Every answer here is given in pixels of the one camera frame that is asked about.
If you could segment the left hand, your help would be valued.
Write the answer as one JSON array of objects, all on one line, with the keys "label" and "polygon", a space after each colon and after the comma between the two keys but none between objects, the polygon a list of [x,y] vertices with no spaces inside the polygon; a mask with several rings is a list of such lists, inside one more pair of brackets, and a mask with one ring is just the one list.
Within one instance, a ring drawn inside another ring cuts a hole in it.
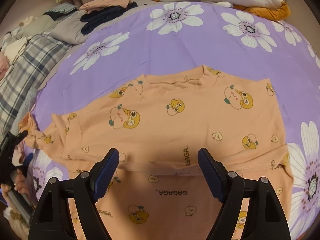
[{"label": "left hand", "polygon": [[[25,176],[23,175],[21,170],[16,170],[16,171],[17,171],[17,175],[15,176],[15,180],[14,180],[14,190],[17,191],[19,194],[24,194],[28,198],[28,201],[31,202],[29,188],[28,188],[28,185],[25,183]],[[8,206],[11,207],[14,213],[19,213],[19,211],[16,208],[16,205],[10,200],[8,195],[9,191],[13,191],[11,189],[11,186],[7,184],[1,184],[1,191],[2,191],[2,196],[7,202]]]}]

